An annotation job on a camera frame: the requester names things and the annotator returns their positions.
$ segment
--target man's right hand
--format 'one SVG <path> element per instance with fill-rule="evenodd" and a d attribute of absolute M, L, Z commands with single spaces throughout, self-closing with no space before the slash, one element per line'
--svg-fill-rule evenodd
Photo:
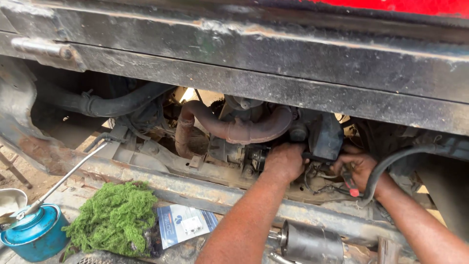
<path fill-rule="evenodd" d="M 352 178 L 358 190 L 363 193 L 366 188 L 366 183 L 370 177 L 371 171 L 376 166 L 377 162 L 370 155 L 365 154 L 362 149 L 351 145 L 345 145 L 343 150 L 346 152 L 341 154 L 331 169 L 336 175 L 340 175 L 342 167 L 347 163 L 353 164 Z M 384 172 L 379 177 L 378 185 L 376 186 L 375 198 L 386 196 L 390 190 L 399 188 L 388 173 Z"/>

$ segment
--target rusty chassis frame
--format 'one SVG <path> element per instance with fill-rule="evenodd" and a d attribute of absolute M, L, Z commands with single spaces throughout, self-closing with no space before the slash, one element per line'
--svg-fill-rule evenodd
<path fill-rule="evenodd" d="M 35 79 L 22 59 L 469 135 L 467 21 L 385 21 L 248 0 L 118 2 L 0 1 L 0 142 L 49 174 L 64 175 L 83 153 L 32 124 Z M 151 144 L 146 154 L 163 158 Z M 78 174 L 147 180 L 162 199 L 222 214 L 243 194 L 220 185 L 211 164 L 194 170 L 173 157 L 160 172 L 112 158 L 91 158 Z M 412 255 L 387 223 L 291 200 L 276 223 L 284 219 L 367 247 L 387 237 Z"/>

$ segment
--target metal hinge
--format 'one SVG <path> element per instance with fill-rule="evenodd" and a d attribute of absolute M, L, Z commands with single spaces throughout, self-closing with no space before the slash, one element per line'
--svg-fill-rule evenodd
<path fill-rule="evenodd" d="M 67 70 L 85 71 L 78 52 L 66 43 L 47 39 L 15 38 L 11 46 L 18 52 L 34 55 L 40 64 Z"/>

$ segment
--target blue oil can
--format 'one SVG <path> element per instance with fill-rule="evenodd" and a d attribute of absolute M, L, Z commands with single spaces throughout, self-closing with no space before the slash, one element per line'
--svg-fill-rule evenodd
<path fill-rule="evenodd" d="M 45 203 L 36 212 L 0 233 L 0 241 L 26 261 L 43 261 L 59 253 L 67 245 L 69 238 L 61 230 L 67 225 L 69 223 L 60 208 L 55 204 Z"/>

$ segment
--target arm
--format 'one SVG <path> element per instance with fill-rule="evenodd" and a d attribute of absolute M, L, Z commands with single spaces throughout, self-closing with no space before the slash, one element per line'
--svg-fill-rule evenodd
<path fill-rule="evenodd" d="M 357 148 L 344 149 L 349 154 L 341 155 L 333 170 L 338 173 L 343 164 L 353 163 L 352 177 L 362 192 L 376 161 Z M 389 212 L 422 264 L 459 264 L 469 259 L 469 246 L 407 195 L 389 174 L 381 175 L 375 198 Z"/>
<path fill-rule="evenodd" d="M 261 263 L 287 186 L 303 172 L 303 150 L 283 144 L 269 153 L 264 172 L 215 228 L 196 264 Z"/>

